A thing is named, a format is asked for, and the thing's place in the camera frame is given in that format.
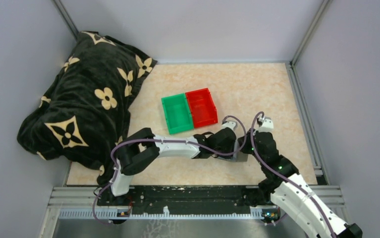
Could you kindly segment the grey leather card holder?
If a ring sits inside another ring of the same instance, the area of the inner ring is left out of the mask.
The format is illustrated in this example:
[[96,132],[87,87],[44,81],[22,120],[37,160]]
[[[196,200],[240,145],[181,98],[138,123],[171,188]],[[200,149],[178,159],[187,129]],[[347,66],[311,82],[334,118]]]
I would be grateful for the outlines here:
[[247,162],[248,160],[248,154],[242,153],[241,151],[238,151],[237,153],[229,156],[219,156],[218,157],[221,160],[225,160],[232,163],[239,163],[239,162]]

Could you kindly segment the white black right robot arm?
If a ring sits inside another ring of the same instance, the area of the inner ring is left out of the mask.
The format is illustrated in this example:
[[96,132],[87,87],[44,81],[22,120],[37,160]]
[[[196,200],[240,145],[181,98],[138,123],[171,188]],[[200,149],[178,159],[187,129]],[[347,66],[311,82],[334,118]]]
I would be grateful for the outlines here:
[[252,154],[266,179],[259,186],[264,204],[281,208],[310,238],[361,238],[362,229],[336,215],[308,186],[299,170],[279,153],[270,132],[247,133],[243,152]]

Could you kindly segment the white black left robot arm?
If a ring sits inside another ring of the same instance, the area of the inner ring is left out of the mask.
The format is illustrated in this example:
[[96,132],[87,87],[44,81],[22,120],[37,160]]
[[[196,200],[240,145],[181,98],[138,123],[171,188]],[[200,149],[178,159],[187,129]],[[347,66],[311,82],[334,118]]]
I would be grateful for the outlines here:
[[206,132],[184,138],[160,136],[148,127],[143,128],[115,146],[110,153],[114,174],[109,181],[109,199],[116,205],[124,204],[133,177],[144,171],[155,159],[207,159],[216,155],[229,160],[239,149],[236,134],[229,127],[216,133]]

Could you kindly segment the red plastic bin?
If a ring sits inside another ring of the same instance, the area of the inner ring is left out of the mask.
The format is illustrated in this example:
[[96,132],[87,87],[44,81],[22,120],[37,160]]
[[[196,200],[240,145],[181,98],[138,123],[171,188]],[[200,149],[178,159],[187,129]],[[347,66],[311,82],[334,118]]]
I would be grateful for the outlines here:
[[217,109],[208,88],[186,92],[185,96],[194,128],[218,123]]

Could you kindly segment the green plastic bin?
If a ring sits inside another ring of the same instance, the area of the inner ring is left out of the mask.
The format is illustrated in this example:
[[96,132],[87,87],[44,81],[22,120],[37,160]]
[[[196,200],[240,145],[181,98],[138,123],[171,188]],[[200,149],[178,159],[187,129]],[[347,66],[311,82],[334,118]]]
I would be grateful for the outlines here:
[[194,129],[192,115],[184,93],[163,97],[161,102],[170,134]]

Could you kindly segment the black floral plush blanket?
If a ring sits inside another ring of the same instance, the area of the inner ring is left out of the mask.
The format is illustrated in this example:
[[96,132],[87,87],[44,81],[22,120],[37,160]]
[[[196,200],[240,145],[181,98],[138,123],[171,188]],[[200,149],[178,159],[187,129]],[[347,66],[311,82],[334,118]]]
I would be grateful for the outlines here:
[[138,48],[82,31],[69,58],[22,122],[17,141],[44,160],[66,157],[113,176],[112,149],[127,137],[130,106],[157,61]]

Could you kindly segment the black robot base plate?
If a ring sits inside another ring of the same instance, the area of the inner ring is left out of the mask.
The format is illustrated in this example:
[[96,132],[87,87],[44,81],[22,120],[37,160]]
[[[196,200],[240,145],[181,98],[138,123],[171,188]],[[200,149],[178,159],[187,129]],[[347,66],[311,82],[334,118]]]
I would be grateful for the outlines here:
[[151,186],[134,185],[125,195],[114,196],[107,189],[98,206],[125,206],[133,215],[161,214],[167,207],[172,215],[248,214],[251,207],[270,206],[258,186]]

